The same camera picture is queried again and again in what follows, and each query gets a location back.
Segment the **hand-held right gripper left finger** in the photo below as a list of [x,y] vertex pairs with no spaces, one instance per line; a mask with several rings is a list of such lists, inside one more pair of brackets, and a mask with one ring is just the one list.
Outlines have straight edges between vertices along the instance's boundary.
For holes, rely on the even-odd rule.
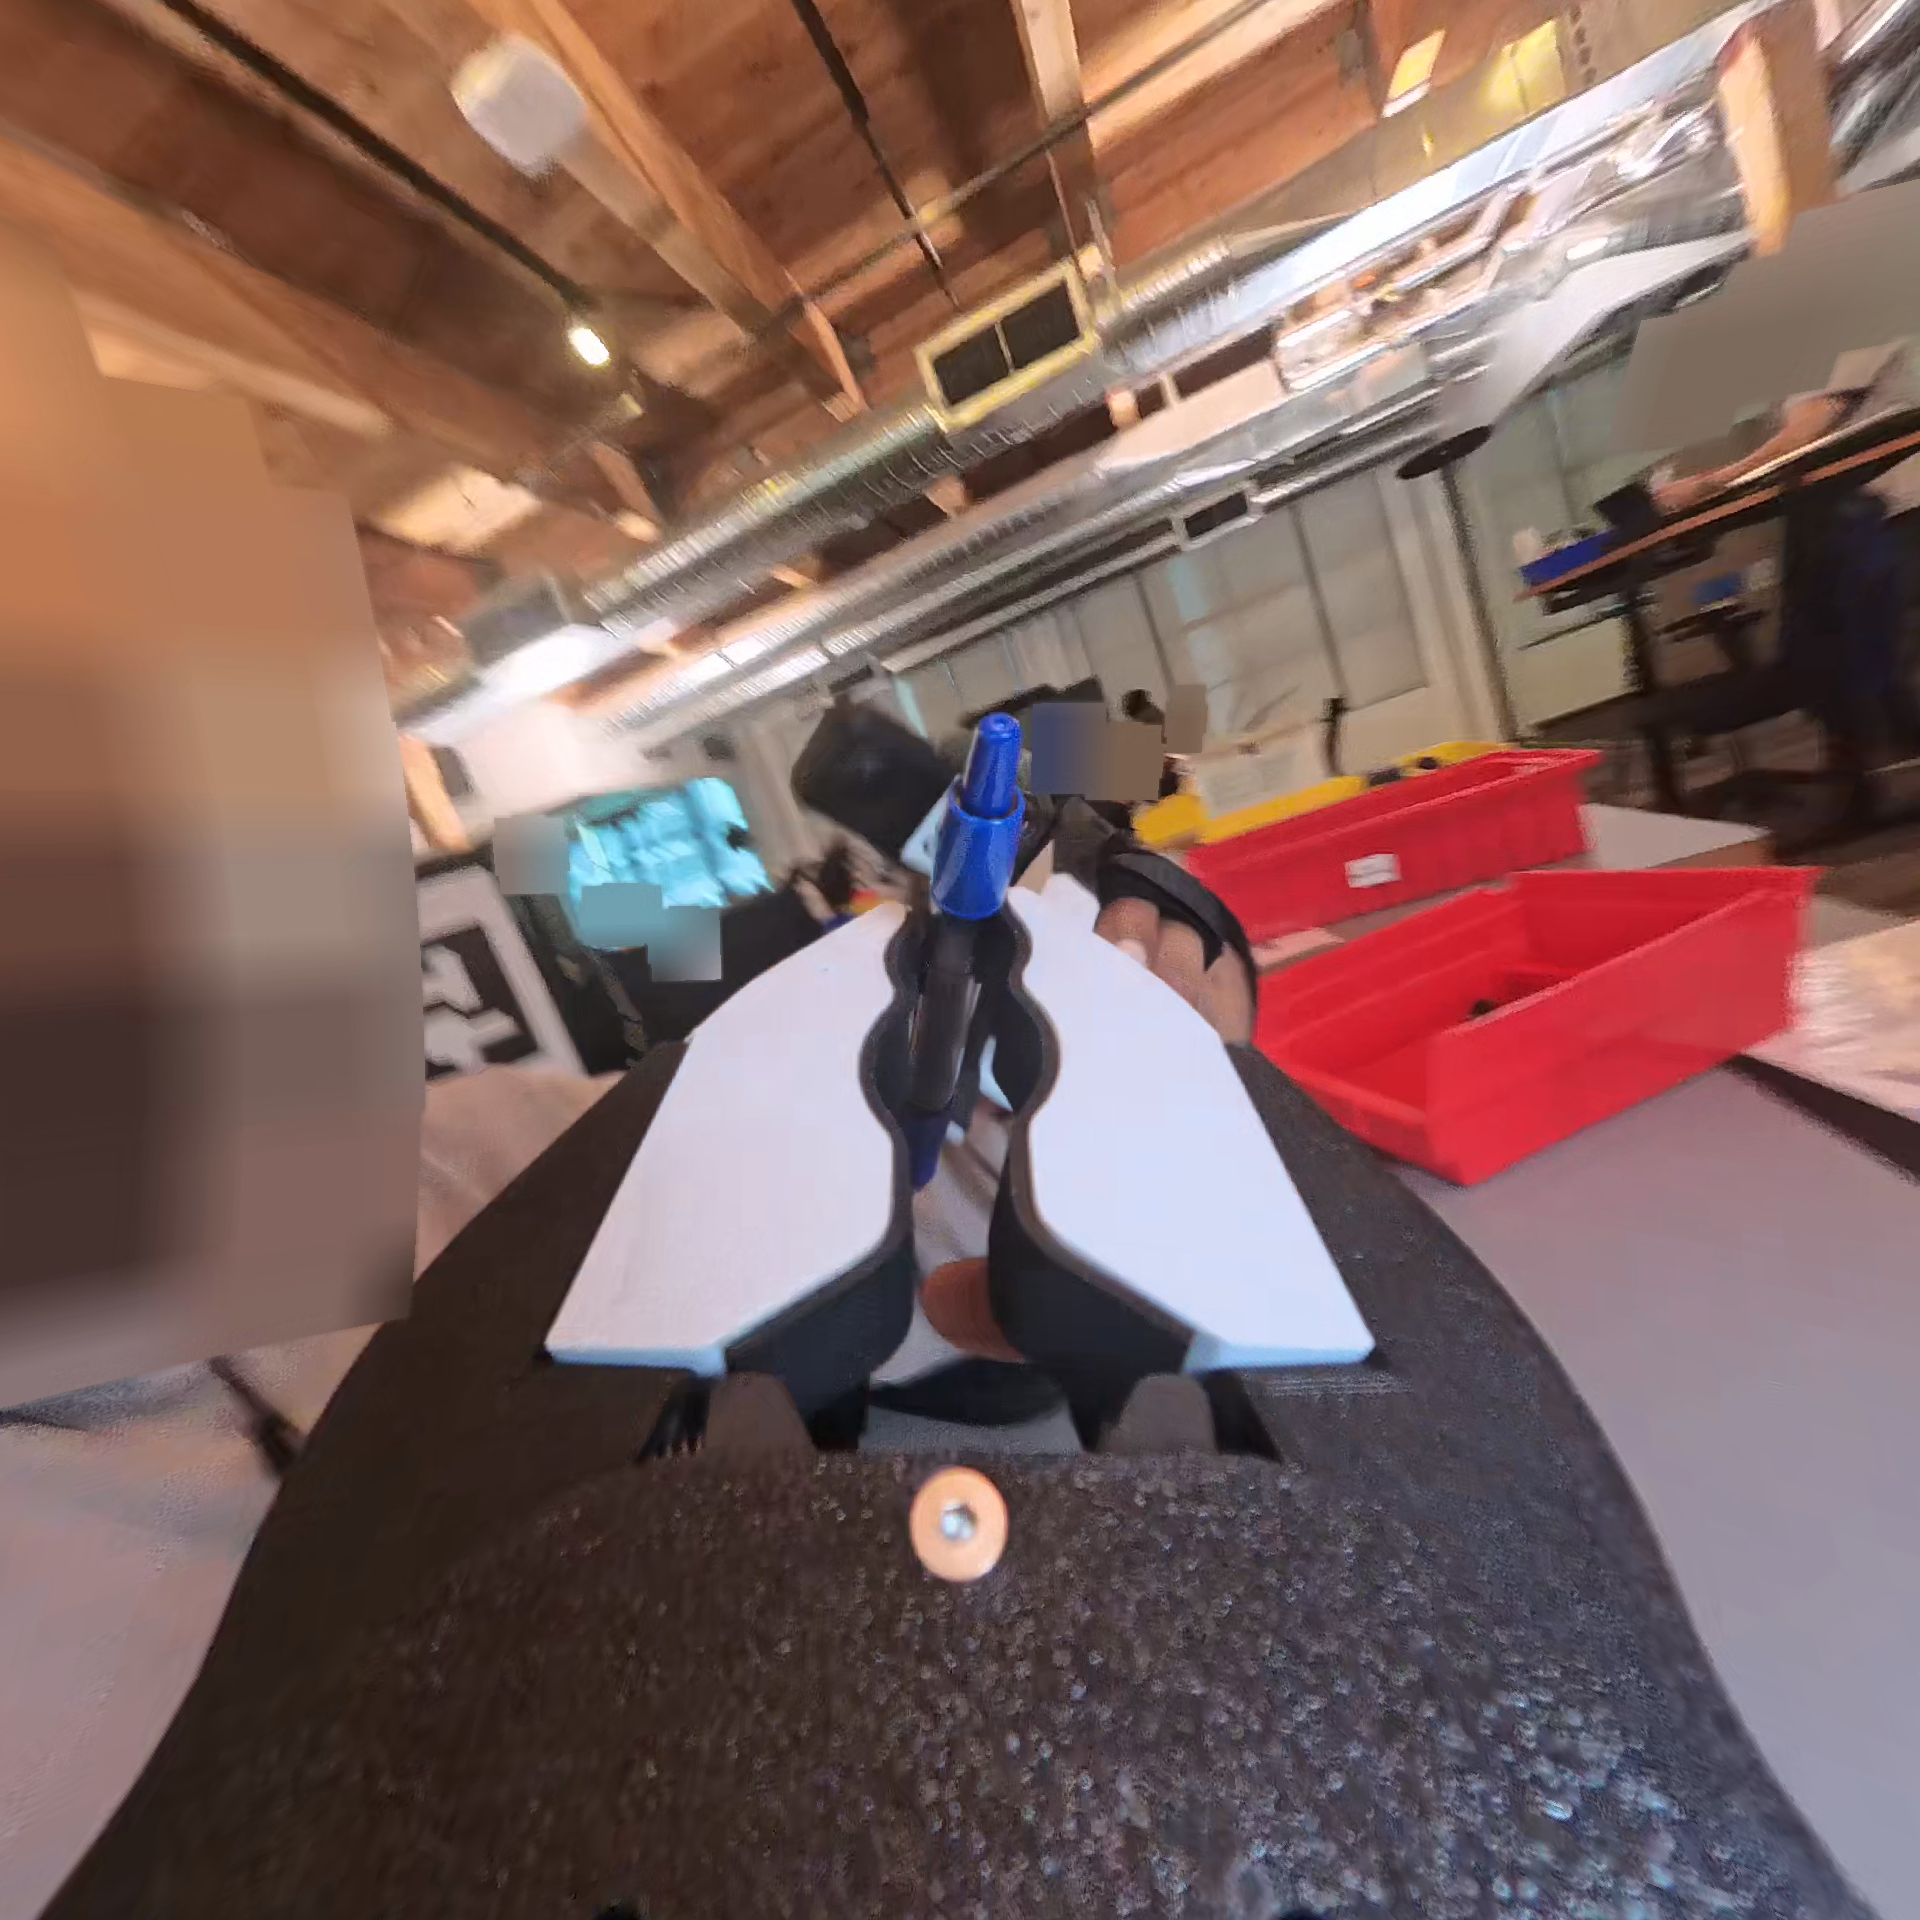
[[899,1354],[923,1288],[897,1124],[905,910],[727,997],[674,1055],[546,1335],[558,1364],[779,1375],[801,1419]]

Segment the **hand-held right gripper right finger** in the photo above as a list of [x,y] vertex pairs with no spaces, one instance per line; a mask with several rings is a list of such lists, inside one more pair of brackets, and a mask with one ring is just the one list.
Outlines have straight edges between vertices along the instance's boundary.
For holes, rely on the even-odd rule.
[[1006,893],[992,1326],[1088,1448],[1163,1375],[1190,1375],[1211,1407],[1367,1392],[1380,1335],[1239,1055],[1092,919],[1066,880]]

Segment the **blue pen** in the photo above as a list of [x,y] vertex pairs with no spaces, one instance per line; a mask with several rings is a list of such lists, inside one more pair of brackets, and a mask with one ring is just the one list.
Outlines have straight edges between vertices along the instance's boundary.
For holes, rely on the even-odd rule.
[[1020,756],[1026,756],[1020,717],[988,713],[936,810],[923,990],[905,1021],[905,1104],[899,1104],[914,1191],[932,1187],[963,1093],[972,1028],[979,997],[979,925],[998,919],[1020,870],[1026,832]]

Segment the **red plastic bin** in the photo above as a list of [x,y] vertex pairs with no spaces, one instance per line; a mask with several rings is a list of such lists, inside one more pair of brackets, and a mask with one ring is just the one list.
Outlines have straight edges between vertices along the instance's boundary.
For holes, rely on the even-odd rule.
[[1253,1041],[1380,1157],[1484,1187],[1790,1028],[1815,870],[1536,870],[1258,979]]

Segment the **person's left hand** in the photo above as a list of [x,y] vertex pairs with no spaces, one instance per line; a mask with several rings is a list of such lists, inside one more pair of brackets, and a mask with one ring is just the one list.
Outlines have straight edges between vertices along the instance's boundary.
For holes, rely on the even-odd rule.
[[1104,904],[1092,931],[1140,966],[1170,997],[1178,997],[1224,1041],[1253,1041],[1258,975],[1224,945],[1205,951],[1205,931],[1170,919],[1152,904]]

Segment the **framed marker poster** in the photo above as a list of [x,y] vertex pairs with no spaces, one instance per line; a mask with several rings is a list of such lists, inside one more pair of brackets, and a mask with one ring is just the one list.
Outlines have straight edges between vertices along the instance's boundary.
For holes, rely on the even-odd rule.
[[418,865],[429,1087],[483,1070],[584,1077],[565,998],[489,865]]

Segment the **stacked red plastic bins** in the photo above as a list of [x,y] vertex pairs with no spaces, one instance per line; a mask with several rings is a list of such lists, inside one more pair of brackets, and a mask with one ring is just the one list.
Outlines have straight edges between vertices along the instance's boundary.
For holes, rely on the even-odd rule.
[[1341,925],[1584,851],[1598,746],[1502,746],[1444,775],[1190,845],[1184,870],[1248,945]]

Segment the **ceiling vent grille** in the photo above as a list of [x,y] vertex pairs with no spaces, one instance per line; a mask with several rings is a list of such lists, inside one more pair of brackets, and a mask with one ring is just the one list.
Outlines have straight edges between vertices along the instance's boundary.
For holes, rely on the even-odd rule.
[[943,430],[1030,404],[1041,383],[1100,356],[1092,295],[1073,260],[1012,286],[1006,295],[956,313],[923,340],[923,391]]

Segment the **white paper with blue band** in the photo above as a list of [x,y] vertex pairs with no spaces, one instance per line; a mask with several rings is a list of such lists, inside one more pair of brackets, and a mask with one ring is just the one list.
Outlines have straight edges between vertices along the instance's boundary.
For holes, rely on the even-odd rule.
[[1920,919],[1815,945],[1790,968],[1790,1028],[1750,1048],[1804,1087],[1920,1120]]

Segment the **white ceiling access point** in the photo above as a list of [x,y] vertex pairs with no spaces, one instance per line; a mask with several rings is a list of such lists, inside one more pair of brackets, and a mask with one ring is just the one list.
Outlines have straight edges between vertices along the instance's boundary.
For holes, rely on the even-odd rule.
[[525,178],[558,173],[584,141],[584,96],[520,33],[455,65],[454,107]]

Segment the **tall wooden desk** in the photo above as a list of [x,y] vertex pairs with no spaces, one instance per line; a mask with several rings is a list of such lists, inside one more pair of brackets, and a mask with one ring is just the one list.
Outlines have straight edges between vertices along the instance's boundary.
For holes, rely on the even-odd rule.
[[[1678,746],[1688,739],[1732,739],[1732,737],[1666,737],[1666,730],[1630,730],[1637,703],[1651,692],[1666,692],[1651,665],[1651,589],[1691,571],[1691,561],[1713,561],[1713,552],[1750,524],[1784,524],[1790,505],[1808,505],[1815,497],[1827,487],[1856,487],[1856,484],[1883,484],[1883,469],[1901,469],[1915,457],[1915,409],[1901,417],[1875,417],[1862,424],[1844,424],[1844,430],[1827,430],[1819,445],[1804,445],[1798,457],[1775,466],[1775,469],[1756,469],[1739,487],[1716,497],[1713,505],[1691,505],[1688,518],[1663,518],[1651,505],[1651,487],[1630,487],[1643,503],[1643,532],[1637,540],[1615,540],[1609,561],[1562,579],[1554,590],[1527,590],[1527,602],[1552,602],[1554,613],[1575,613],[1575,604],[1598,604],[1609,602],[1615,615],[1622,615],[1622,638],[1630,638],[1630,692],[1584,713],[1598,730],[1591,730],[1591,746],[1615,746],[1615,739],[1643,739],[1651,756],[1651,777],[1655,777],[1655,800],[1663,810],[1732,810],[1732,800],[1762,800],[1762,798],[1784,798],[1784,791],[1815,791],[1815,798],[1831,798],[1841,810],[1841,783],[1827,775],[1827,737],[1819,737],[1819,767],[1815,775],[1777,775],[1777,767],[1762,767],[1762,775],[1734,775],[1723,783],[1702,783],[1688,798],[1678,783]],[[1827,845],[1831,832],[1831,810],[1819,825],[1804,825],[1804,851]]]

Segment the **metal air duct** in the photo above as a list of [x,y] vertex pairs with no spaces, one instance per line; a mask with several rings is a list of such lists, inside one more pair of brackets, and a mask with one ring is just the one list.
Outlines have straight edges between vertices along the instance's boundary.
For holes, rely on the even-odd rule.
[[926,396],[914,396],[879,417],[879,424],[855,424],[801,466],[758,475],[591,589],[537,579],[494,590],[462,626],[477,665],[412,700],[403,737],[455,739],[510,703],[580,688],[634,641],[725,613],[779,561],[923,503],[1109,391],[1190,369],[1253,333],[1274,333],[1263,369],[1276,391],[1253,404],[1258,417],[1345,383],[1380,354],[1441,329],[1422,313],[1422,295],[1444,295],[1441,313],[1484,310],[1484,277],[1502,277],[1507,260],[1529,260],[1541,234],[1566,228],[1609,184],[1674,168],[1691,141],[1678,131],[1688,96],[1630,100],[1622,78],[1492,136],[1369,211],[1230,228],[1138,277],[1088,277],[1100,356],[972,430],[943,430]]

